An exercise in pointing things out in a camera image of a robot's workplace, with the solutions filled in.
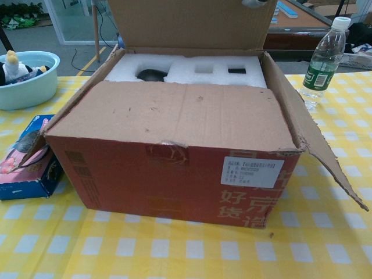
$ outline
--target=green bottle label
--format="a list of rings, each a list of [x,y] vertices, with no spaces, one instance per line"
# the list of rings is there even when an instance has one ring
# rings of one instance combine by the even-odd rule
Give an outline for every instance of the green bottle label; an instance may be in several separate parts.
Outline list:
[[[311,90],[326,90],[334,74],[334,71],[319,71],[309,66],[303,85]]]

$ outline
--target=stuffed toy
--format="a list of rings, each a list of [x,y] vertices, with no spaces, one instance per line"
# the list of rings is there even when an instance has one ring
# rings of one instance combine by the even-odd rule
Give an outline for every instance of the stuffed toy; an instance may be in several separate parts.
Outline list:
[[[15,81],[19,77],[28,75],[22,81],[35,77],[38,70],[45,73],[49,70],[49,67],[30,67],[22,64],[18,61],[18,57],[14,51],[8,51],[6,53],[5,63],[0,62],[0,86],[12,83],[12,81]]]

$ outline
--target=tablecloth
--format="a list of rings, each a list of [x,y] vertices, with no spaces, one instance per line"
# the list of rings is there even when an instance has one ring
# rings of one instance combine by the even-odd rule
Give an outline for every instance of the tablecloth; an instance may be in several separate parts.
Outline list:
[[[303,75],[288,75],[298,88]],[[48,102],[0,111],[0,156]],[[312,116],[372,208],[372,72],[336,74]],[[48,199],[0,203],[0,279],[372,278],[372,218],[303,155],[265,230],[88,210],[63,177]]]

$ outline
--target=light blue basin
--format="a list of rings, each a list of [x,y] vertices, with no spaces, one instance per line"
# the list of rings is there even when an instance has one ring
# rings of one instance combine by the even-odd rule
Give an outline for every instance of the light blue basin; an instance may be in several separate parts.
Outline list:
[[[22,109],[39,105],[54,96],[57,90],[57,67],[59,57],[45,51],[17,52],[19,62],[30,67],[48,66],[40,76],[17,84],[0,86],[0,109]],[[6,55],[0,56],[5,62]]]

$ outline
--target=white label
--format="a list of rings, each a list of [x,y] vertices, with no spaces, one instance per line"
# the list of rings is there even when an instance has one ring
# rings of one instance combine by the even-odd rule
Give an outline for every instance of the white label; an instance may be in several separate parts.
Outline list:
[[[284,160],[225,157],[221,184],[274,188]]]

